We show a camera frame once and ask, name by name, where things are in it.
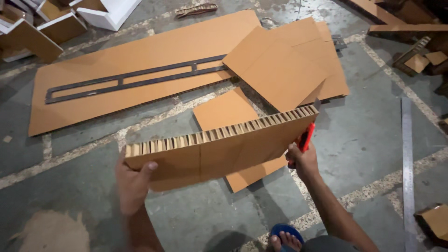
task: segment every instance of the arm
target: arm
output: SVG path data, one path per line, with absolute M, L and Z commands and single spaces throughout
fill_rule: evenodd
M 302 153 L 297 146 L 290 144 L 286 156 L 295 162 L 297 174 L 308 188 L 328 234 L 354 244 L 361 251 L 378 252 L 373 241 L 342 207 L 320 176 L 314 145 L 310 143 L 310 149 Z
M 138 172 L 130 169 L 124 163 L 124 158 L 125 153 L 122 152 L 115 166 L 115 177 L 129 247 L 136 252 L 164 251 L 145 208 L 151 174 L 157 168 L 157 163 L 149 162 Z

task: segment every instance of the foot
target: foot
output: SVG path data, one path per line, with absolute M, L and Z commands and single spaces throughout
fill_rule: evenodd
M 288 245 L 290 248 L 292 248 L 293 250 L 299 252 L 300 249 L 302 248 L 302 244 L 299 242 L 299 240 L 297 239 L 297 237 L 295 237 L 294 235 L 291 235 L 288 232 L 283 232 L 281 231 L 279 233 L 280 237 L 278 237 L 277 235 L 273 235 L 271 237 L 271 244 L 274 247 L 274 251 L 275 252 L 280 252 L 281 251 L 281 245 L 282 244 L 286 244 Z

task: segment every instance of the steel ruler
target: steel ruler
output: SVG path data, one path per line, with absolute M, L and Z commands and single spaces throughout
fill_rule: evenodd
M 405 251 L 417 252 L 417 227 L 414 218 L 414 166 L 412 155 L 411 99 L 401 98 L 401 132 L 403 136 L 403 219 Z

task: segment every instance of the flip-flop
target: flip-flop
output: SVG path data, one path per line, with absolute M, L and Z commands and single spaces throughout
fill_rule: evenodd
M 269 234 L 269 237 L 271 237 L 273 235 L 277 235 L 277 237 L 280 238 L 280 231 L 283 231 L 285 233 L 288 232 L 291 235 L 294 235 L 302 245 L 305 243 L 303 241 L 303 238 L 300 235 L 299 231 L 288 224 L 282 224 L 282 223 L 275 224 L 271 229 L 271 233 Z

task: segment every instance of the hand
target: hand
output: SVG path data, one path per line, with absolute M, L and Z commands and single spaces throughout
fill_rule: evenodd
M 140 171 L 135 171 L 130 169 L 124 161 L 125 151 L 123 150 L 115 166 L 115 177 L 121 212 L 130 216 L 145 204 L 145 198 L 150 188 L 151 174 L 158 165 L 151 161 L 143 165 Z
M 320 176 L 319 169 L 317 167 L 317 154 L 314 144 L 310 142 L 310 149 L 305 153 L 302 153 L 295 144 L 288 146 L 288 152 L 286 153 L 286 159 L 294 162 L 297 170 L 297 175 L 302 181 L 306 181 L 311 176 Z

